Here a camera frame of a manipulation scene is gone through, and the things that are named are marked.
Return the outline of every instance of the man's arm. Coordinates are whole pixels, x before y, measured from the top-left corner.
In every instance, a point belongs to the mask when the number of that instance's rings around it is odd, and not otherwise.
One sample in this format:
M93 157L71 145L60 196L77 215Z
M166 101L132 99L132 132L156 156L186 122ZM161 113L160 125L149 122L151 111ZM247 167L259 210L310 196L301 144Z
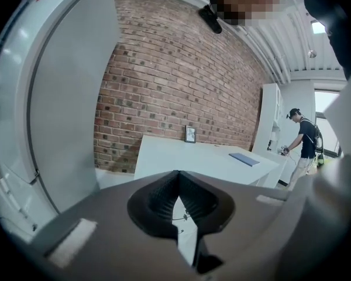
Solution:
M300 143L302 142L302 138L303 138L303 134L299 134L297 136L297 138L294 139L294 141L292 142L292 144L287 147L287 150L290 152L291 150L295 149L297 146L300 145Z

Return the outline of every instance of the man wearing cap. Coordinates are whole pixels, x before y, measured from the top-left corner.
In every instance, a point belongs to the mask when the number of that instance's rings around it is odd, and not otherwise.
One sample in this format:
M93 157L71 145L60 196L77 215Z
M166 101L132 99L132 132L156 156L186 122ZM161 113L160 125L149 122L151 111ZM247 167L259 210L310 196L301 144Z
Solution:
M307 173L316 156L315 146L312 142L313 140L311 140L315 138L315 127L309 119L304 118L298 108L293 108L290 111L290 114L287 115L287 118L292 119L295 123L299 123L300 130L297 138L295 138L289 147L285 148L284 154L289 155L290 151L299 146L303 141L300 160L291 175L289 184L287 185L288 190L293 190L297 180Z

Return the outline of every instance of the beige pants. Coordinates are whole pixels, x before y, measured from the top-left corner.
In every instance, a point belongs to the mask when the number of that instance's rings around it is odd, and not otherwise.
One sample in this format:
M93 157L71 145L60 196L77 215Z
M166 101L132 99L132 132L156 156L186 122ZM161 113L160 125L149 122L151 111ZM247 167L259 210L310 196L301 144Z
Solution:
M288 184L288 190L293 190L297 180L304 176L314 161L313 158L301 158L299 159L298 165L291 174L290 183Z

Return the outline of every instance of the picture frame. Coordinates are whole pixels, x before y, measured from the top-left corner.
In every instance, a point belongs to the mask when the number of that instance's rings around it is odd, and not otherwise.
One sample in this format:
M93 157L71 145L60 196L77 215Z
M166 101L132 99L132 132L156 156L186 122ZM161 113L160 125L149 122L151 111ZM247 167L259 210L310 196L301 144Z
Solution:
M197 130L191 126L185 126L185 142L196 143L197 142Z

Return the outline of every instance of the white ceiling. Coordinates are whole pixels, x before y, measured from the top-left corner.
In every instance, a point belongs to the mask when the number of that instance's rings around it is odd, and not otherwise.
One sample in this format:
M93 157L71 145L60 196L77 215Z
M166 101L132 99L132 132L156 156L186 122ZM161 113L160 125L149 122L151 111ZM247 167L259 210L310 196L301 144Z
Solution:
M197 7L209 0L184 0ZM274 18L253 21L251 26L231 27L255 53L273 82L285 84L291 80L345 81L325 33L314 34L315 19L305 9L303 0L283 0L281 11ZM317 52L313 59L308 51Z

